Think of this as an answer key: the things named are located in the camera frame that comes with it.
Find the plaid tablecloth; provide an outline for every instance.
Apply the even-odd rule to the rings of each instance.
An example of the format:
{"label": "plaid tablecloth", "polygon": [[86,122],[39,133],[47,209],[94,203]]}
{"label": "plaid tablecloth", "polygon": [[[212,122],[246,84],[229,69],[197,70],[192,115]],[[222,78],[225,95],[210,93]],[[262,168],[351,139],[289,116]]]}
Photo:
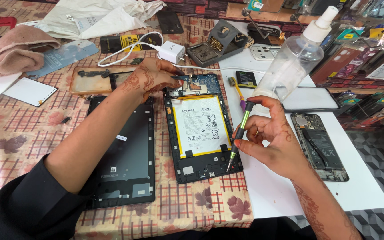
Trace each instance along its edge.
{"label": "plaid tablecloth", "polygon": [[[0,17],[13,16],[18,23],[40,20],[54,7],[50,3],[0,0]],[[179,17],[183,34],[164,35],[164,40],[185,46],[205,41],[214,27],[213,20]],[[8,27],[0,27],[0,36]],[[142,34],[152,28],[125,34]],[[97,47],[99,38],[89,39]],[[112,57],[115,61],[126,53]],[[69,93],[76,66],[95,66],[107,56],[98,52],[65,68],[38,78],[58,90],[40,107],[7,96],[0,96],[0,188],[29,172],[42,156],[51,152],[80,124],[89,102]],[[133,52],[121,65],[133,58],[155,57],[155,50]],[[187,58],[185,65],[190,65]],[[209,71],[183,69],[186,73]],[[226,101],[220,72],[219,82]],[[188,229],[208,231],[211,227],[249,227],[253,221],[250,199],[242,172],[189,184],[177,184],[162,93],[155,97],[155,179],[157,194],[152,203],[84,211],[76,225],[75,239],[133,239],[164,235]],[[65,117],[72,117],[66,124]]]}

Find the plastic bottle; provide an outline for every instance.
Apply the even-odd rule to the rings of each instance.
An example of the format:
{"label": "plastic bottle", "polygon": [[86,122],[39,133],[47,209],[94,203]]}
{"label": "plastic bottle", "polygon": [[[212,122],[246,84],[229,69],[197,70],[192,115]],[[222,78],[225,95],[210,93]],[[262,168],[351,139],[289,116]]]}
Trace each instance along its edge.
{"label": "plastic bottle", "polygon": [[[337,8],[329,6],[319,19],[312,20],[301,36],[287,38],[253,96],[264,95],[284,101],[323,59],[324,51],[320,45],[331,31],[330,23],[337,13]],[[261,105],[256,105],[255,109],[269,112]]]}

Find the table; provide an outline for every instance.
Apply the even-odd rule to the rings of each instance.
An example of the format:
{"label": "table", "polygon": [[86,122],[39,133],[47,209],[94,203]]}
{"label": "table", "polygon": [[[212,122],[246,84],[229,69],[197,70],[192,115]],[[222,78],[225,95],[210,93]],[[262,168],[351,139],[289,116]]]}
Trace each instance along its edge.
{"label": "table", "polygon": [[[16,17],[18,23],[40,20],[55,4],[0,0],[0,17]],[[214,27],[212,20],[180,17],[183,34],[164,35],[165,40],[192,46],[207,39]],[[0,36],[8,27],[0,28]],[[158,31],[152,28],[132,30],[127,34]],[[99,39],[89,39],[99,47]],[[125,53],[112,57],[115,61]],[[7,96],[0,96],[0,188],[12,179],[29,172],[32,167],[67,137],[85,118],[89,102],[69,93],[69,83],[76,66],[96,66],[107,56],[98,52],[37,80],[58,90],[40,107],[34,107]],[[133,52],[121,62],[129,66],[133,58],[156,57],[155,50]],[[211,71],[192,71],[207,74]],[[224,93],[220,72],[221,88]],[[175,180],[168,127],[162,93],[155,98],[155,179],[156,200],[116,208],[84,211],[76,225],[75,239],[133,239],[164,235],[195,229],[208,231],[211,227],[248,227],[253,221],[248,191],[242,172],[178,185]],[[72,117],[66,124],[61,120]],[[198,204],[205,189],[210,189],[211,204]],[[235,214],[237,209],[244,214]]]}
{"label": "table", "polygon": [[[230,22],[241,32],[247,32],[247,23]],[[270,62],[257,61],[248,49],[231,58],[219,62],[220,68],[242,67],[265,71],[269,68]],[[222,70],[222,77],[226,86],[227,100],[230,106],[230,114],[233,126],[237,126],[242,119],[243,112],[239,107],[238,92],[234,87],[229,87],[227,78],[236,77],[234,69]],[[259,83],[264,74],[255,73],[256,81]],[[314,87],[315,84],[309,75],[301,82],[300,86]],[[251,96],[253,90],[241,88],[244,98]],[[270,117],[269,114],[261,114],[252,111],[252,114]],[[384,208],[384,193],[367,169],[361,156],[358,154],[352,142],[349,140],[340,123],[333,113],[318,114],[336,148],[339,157],[344,164],[350,177],[348,182],[325,182],[335,199],[343,210],[361,210]],[[285,117],[292,125],[290,114]],[[250,195],[251,206],[254,218],[278,217],[303,215],[302,207],[297,199],[296,191],[290,180],[272,172],[264,164],[255,158],[240,152],[244,165],[244,175],[247,181],[248,194]]]}

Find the toothbrush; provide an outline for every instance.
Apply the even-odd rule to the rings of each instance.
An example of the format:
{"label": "toothbrush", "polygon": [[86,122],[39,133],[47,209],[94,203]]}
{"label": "toothbrush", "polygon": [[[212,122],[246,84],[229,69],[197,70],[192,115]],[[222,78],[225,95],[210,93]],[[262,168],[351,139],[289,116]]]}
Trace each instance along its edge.
{"label": "toothbrush", "polygon": [[246,103],[245,103],[245,99],[244,99],[244,96],[242,95],[242,93],[241,93],[241,90],[239,90],[239,87],[238,87],[238,84],[236,83],[236,80],[235,80],[235,78],[233,78],[233,77],[230,77],[230,78],[228,78],[228,81],[229,81],[229,85],[230,86],[235,86],[236,87],[236,90],[238,91],[238,94],[239,94],[239,99],[241,100],[241,102],[239,103],[239,105],[241,106],[241,108],[242,108],[242,112],[245,112],[245,106],[247,105]]}

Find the purple toothbrush handle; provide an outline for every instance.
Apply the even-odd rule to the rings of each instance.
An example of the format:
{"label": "purple toothbrush handle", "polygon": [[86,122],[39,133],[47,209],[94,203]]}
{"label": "purple toothbrush handle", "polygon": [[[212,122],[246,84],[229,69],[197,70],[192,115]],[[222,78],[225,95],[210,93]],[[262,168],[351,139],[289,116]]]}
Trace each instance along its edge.
{"label": "purple toothbrush handle", "polygon": [[242,112],[245,112],[245,106],[247,105],[247,104],[245,103],[245,101],[244,101],[244,100],[241,100],[241,102],[239,103],[239,105],[240,105],[241,108],[242,108]]}

